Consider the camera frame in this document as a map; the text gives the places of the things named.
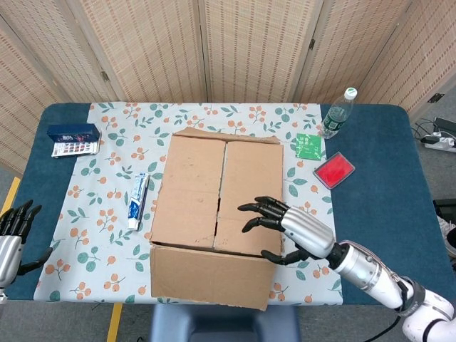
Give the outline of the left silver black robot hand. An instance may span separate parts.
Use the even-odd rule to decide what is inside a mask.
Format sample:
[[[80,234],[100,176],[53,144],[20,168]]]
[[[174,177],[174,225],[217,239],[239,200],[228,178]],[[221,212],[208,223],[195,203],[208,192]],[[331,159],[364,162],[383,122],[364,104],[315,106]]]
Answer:
[[[43,266],[53,252],[53,248],[48,247],[36,261],[26,264],[22,262],[33,221],[42,208],[41,205],[32,207],[32,204],[33,200],[30,199],[1,214],[1,296],[6,295],[6,289],[14,283],[17,276],[23,276]]]

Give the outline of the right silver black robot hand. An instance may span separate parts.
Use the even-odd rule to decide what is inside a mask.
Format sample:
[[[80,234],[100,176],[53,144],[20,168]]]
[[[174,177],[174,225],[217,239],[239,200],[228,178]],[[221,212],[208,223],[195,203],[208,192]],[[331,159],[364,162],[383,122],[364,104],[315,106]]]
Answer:
[[[332,269],[338,266],[344,250],[336,243],[331,228],[300,208],[290,207],[273,197],[256,197],[254,200],[254,203],[238,206],[239,211],[260,214],[259,217],[250,219],[244,225],[243,233],[262,226],[285,234],[297,248],[286,256],[263,249],[261,255],[265,259],[274,264],[286,266],[311,257],[327,260]]]

